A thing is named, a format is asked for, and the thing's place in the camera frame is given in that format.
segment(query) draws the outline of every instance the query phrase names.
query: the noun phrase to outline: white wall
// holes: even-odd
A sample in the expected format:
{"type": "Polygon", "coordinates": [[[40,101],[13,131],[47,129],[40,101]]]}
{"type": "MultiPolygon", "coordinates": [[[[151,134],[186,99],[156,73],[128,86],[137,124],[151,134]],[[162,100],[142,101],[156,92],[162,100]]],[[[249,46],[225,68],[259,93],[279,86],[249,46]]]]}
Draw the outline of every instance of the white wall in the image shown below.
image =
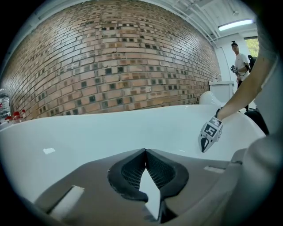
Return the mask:
{"type": "Polygon", "coordinates": [[[231,47],[232,41],[236,41],[240,47],[241,53],[250,55],[246,42],[239,33],[226,36],[215,41],[216,46],[214,45],[214,50],[219,62],[222,81],[234,81],[235,86],[233,91],[235,93],[237,90],[237,77],[230,70],[231,66],[235,64],[236,59],[235,53],[231,47]]]}

